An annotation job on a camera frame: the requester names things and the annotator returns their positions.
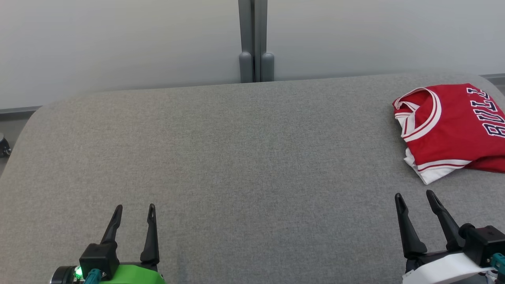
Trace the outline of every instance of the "gray floor trim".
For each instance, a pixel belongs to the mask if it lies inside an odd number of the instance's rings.
[[[505,86],[505,73],[481,75],[496,86]]]
[[[18,112],[34,112],[38,110],[41,106],[37,107],[26,107],[26,108],[12,108],[12,109],[0,109],[0,114],[18,113]]]

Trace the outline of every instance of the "gray fabric surface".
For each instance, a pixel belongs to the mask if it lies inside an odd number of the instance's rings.
[[[485,79],[435,72],[117,91],[44,106],[0,179],[0,282],[44,282],[77,264],[117,204],[118,257],[138,260],[151,202],[167,283],[400,282],[396,192],[430,251],[445,240],[426,189],[460,225],[505,230],[496,213],[505,175],[457,170],[425,186],[403,161],[392,101],[466,82],[505,109]]]

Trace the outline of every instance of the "green led light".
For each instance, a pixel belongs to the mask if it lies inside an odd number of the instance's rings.
[[[82,279],[82,269],[80,266],[77,266],[77,268],[75,269],[75,277],[77,279]]]

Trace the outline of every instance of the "white wall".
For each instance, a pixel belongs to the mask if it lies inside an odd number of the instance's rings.
[[[443,68],[505,73],[503,0],[269,0],[275,80]]]
[[[0,0],[0,109],[240,82],[237,0]]]

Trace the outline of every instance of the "basketball jersey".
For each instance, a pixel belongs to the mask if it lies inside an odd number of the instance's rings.
[[[505,115],[470,84],[417,88],[393,102],[405,161],[429,184],[455,169],[505,172]]]

